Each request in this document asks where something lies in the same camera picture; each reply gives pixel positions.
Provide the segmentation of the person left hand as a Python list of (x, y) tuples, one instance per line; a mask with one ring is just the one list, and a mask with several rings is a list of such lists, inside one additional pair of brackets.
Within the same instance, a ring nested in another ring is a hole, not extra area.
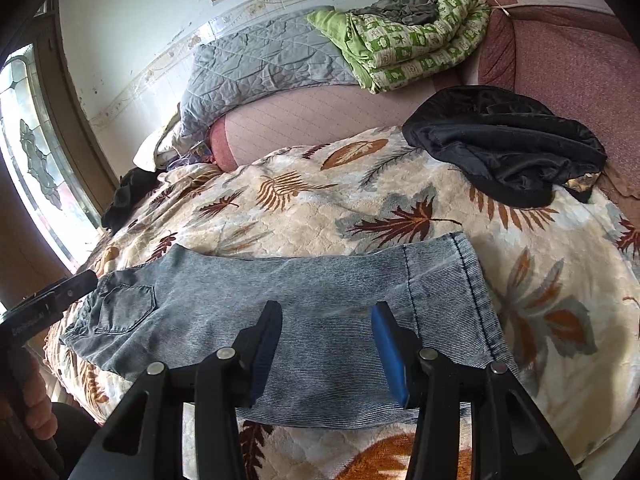
[(46, 384), (40, 375), (38, 360), (30, 353), (27, 378), (22, 389), (26, 411), (20, 416), (23, 425), (38, 440), (45, 441), (54, 437), (58, 430), (58, 420), (52, 411), (52, 402), (47, 394)]

